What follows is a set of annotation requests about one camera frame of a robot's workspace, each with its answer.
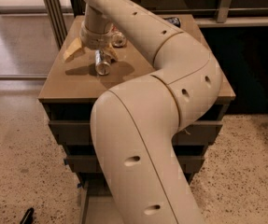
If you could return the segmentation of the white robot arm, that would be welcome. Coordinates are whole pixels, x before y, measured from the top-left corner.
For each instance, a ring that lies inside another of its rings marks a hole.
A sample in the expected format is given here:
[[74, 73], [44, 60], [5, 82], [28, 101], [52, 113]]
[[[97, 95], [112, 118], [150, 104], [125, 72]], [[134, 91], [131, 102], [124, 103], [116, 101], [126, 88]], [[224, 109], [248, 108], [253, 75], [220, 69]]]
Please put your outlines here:
[[82, 46], [105, 47], [117, 27], [155, 69], [105, 91], [92, 108], [93, 146], [124, 224], [205, 224], [172, 138], [216, 102], [216, 58], [131, 0], [84, 1]]

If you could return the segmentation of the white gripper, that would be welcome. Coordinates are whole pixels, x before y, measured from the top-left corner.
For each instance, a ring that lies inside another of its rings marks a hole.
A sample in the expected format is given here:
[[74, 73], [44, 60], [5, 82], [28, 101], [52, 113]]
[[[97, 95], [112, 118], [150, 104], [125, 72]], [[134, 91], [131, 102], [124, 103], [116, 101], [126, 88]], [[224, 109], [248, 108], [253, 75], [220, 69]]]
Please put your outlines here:
[[75, 38], [69, 45], [67, 50], [63, 54], [63, 60], [65, 62], [71, 62], [76, 57], [85, 53], [84, 47], [89, 49], [104, 49], [104, 53], [108, 55], [114, 61], [117, 61], [118, 54], [114, 50], [113, 46], [109, 44], [111, 42], [112, 35], [112, 23], [107, 22], [99, 26], [100, 31], [95, 32], [92, 28], [89, 28], [84, 21], [81, 23], [79, 37]]

